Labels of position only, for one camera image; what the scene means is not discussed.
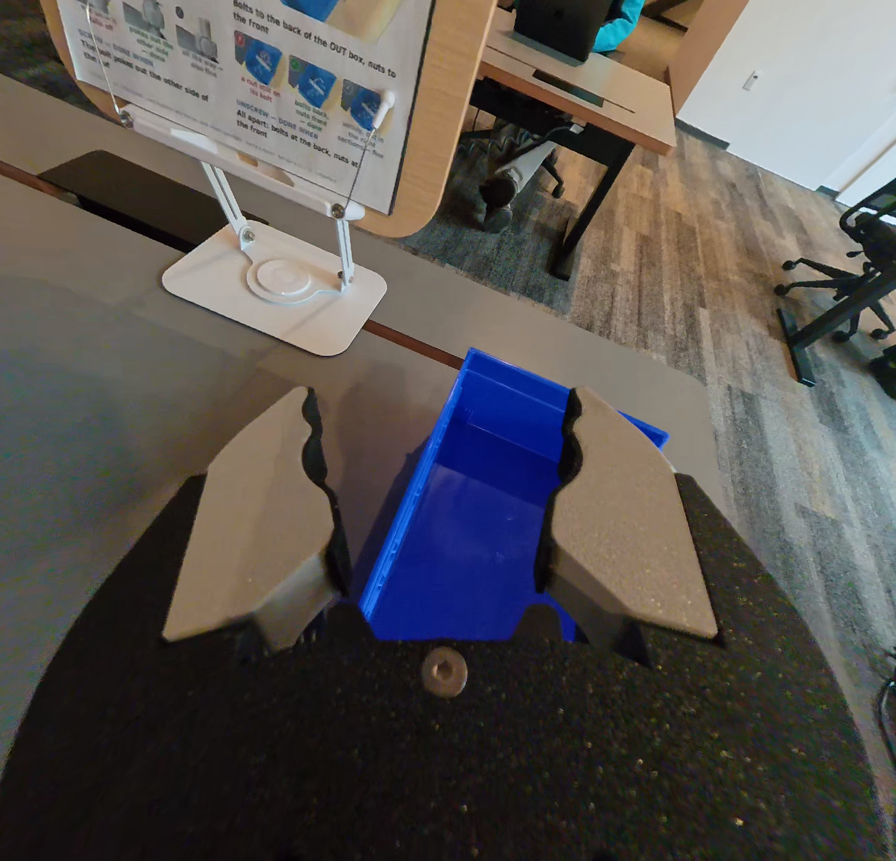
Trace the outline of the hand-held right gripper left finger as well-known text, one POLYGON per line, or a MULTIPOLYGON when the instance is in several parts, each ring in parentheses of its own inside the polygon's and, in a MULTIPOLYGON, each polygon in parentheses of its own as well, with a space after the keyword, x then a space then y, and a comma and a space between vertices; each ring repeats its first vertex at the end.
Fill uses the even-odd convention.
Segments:
POLYGON ((161 636, 248 624, 269 650, 291 649, 351 579, 318 399, 300 386, 210 463, 161 636))

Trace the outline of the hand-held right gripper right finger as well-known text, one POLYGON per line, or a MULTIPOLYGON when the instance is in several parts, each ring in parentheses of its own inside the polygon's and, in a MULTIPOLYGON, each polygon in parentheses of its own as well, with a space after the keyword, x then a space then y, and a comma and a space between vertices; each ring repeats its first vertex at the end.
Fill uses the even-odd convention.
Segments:
POLYGON ((644 650, 642 627, 717 642, 721 626, 677 472, 633 423, 572 388, 559 483, 547 499, 535 586, 595 649, 644 650))

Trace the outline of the blue plastic bin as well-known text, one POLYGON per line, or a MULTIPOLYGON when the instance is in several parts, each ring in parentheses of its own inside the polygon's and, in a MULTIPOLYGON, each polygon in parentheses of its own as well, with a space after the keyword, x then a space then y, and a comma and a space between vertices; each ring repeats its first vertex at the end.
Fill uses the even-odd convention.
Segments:
POLYGON ((462 363, 358 598, 383 642, 508 640, 531 607, 559 638, 650 665, 642 626, 599 582, 567 612, 561 542, 597 566, 600 528, 632 511, 625 470, 659 466, 666 431, 482 350, 462 363))

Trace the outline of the wooden desk black legs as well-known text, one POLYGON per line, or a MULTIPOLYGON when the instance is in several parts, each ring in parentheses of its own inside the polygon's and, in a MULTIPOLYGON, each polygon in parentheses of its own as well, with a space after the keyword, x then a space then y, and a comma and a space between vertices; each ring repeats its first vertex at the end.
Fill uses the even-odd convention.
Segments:
POLYGON ((837 343, 845 343, 857 332, 862 311, 869 309, 879 318, 883 327, 875 329, 871 338, 876 341, 887 339, 894 333, 894 323, 882 308, 882 299, 895 289, 894 273, 871 272, 863 275, 841 273, 833 278, 778 284, 775 295, 786 296, 798 287, 823 288, 833 290, 840 300, 834 307, 799 327, 791 313, 778 308, 778 320, 790 352, 797 381, 807 387, 816 384, 808 348, 827 336, 837 343))
POLYGON ((568 281, 574 254, 635 148, 668 155, 676 147, 669 86, 610 57, 572 59, 515 33, 499 10, 476 74, 471 107, 522 127, 604 166, 571 220, 548 272, 568 281))

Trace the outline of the white document stand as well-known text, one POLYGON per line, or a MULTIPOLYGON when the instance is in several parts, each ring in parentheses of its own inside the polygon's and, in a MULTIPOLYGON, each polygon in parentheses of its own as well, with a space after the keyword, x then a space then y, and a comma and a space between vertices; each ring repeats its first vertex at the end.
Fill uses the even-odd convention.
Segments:
POLYGON ((364 206, 300 172, 323 146, 273 86, 286 65, 232 0, 56 0, 76 79, 118 122, 197 160, 226 224, 162 276, 172 295, 321 357, 346 351, 387 291, 353 258, 364 206), (339 250, 264 225, 238 176, 328 218, 339 250))

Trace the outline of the black office chair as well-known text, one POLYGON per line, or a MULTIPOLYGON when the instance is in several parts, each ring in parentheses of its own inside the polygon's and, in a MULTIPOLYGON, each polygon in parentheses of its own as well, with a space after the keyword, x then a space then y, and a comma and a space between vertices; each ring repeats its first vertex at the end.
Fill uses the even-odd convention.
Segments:
POLYGON ((791 271, 804 266, 814 272, 825 274, 826 279, 839 276, 841 273, 856 275, 871 272, 894 273, 894 186, 894 181, 886 183, 840 216, 839 228, 858 246, 858 250, 849 252, 847 256, 864 258, 860 272, 847 272, 807 258, 785 261, 782 269, 791 271))

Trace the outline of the wooden partition panel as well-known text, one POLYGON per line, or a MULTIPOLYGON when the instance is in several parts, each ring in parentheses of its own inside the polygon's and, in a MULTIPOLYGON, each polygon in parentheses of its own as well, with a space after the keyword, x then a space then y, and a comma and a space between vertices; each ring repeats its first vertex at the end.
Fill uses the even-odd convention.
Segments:
MULTIPOLYGON (((396 187, 391 214, 367 210, 361 228, 386 238, 406 237, 425 226, 433 217, 442 199, 469 97, 476 81, 479 63, 485 49, 497 0, 434 0, 432 21, 426 52, 420 71, 420 83, 410 116, 407 145, 396 187)), ((49 33, 66 71, 74 78, 72 54, 64 37, 62 18, 56 0, 39 0, 49 33)), ((115 114, 113 98, 106 89, 75 79, 75 84, 107 120, 121 125, 115 114)), ((241 153, 218 142, 215 152, 190 141, 171 137, 170 127, 163 127, 156 138, 144 127, 126 127, 146 138, 177 150, 201 162, 215 163, 227 174, 269 193, 277 194, 293 204, 308 206, 320 213, 325 209, 312 201, 315 188, 296 175, 288 175, 289 186, 263 171, 256 153, 241 153)))

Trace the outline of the black laptop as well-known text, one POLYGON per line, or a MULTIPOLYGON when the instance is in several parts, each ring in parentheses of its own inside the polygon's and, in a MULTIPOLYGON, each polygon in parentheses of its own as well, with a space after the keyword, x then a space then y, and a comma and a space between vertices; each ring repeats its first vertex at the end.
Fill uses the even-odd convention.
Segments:
POLYGON ((578 63, 588 60, 613 0, 519 0, 516 37, 578 63))

